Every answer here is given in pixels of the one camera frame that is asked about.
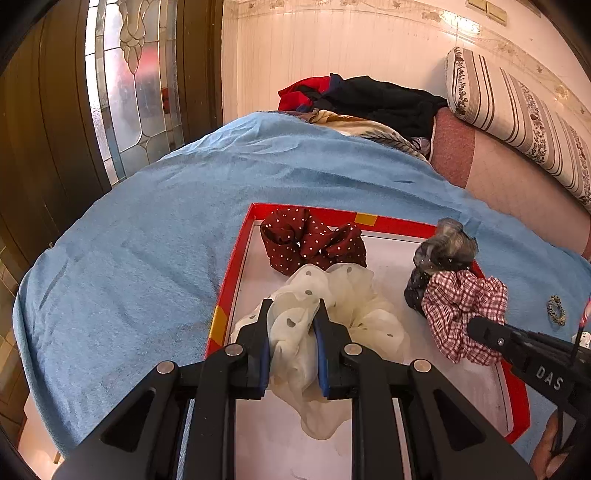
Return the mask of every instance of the red polka dot scrunchie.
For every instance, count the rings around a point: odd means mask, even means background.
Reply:
[[[284,275],[307,263],[322,270],[338,263],[367,267],[361,230],[354,223],[333,231],[307,208],[271,212],[261,224],[261,236],[271,266]]]

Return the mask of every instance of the white cloth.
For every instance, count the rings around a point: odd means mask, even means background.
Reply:
[[[271,347],[271,391],[301,417],[302,429],[325,440],[351,416],[347,401],[327,402],[318,385],[318,353],[312,320],[320,299],[329,318],[345,325],[351,340],[367,346],[382,358],[404,362],[409,338],[393,314],[393,306],[372,288],[374,273],[356,264],[333,265],[323,271],[304,265],[283,287],[270,295],[267,315]],[[240,328],[256,322],[261,305],[238,321],[230,336],[235,342]]]

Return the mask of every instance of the striped pillow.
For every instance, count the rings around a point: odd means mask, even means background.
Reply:
[[[515,77],[467,48],[446,61],[454,114],[508,143],[554,176],[591,212],[591,157],[579,134]]]

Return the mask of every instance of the hand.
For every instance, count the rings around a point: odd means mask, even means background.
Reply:
[[[542,438],[531,457],[530,467],[534,471],[537,480],[544,480],[554,475],[558,467],[562,465],[562,462],[568,456],[568,452],[564,452],[552,457],[552,444],[557,433],[558,414],[554,412],[548,419]]]

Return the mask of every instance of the bed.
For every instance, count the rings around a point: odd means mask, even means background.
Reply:
[[[203,358],[213,306],[252,202],[436,223],[478,239],[485,275],[509,288],[507,320],[570,340],[591,265],[496,212],[431,165],[279,113],[253,113],[177,150],[98,200],[24,278],[14,330],[39,412],[67,456],[163,360]],[[558,294],[567,324],[548,318]],[[553,410],[528,392],[529,459]]]

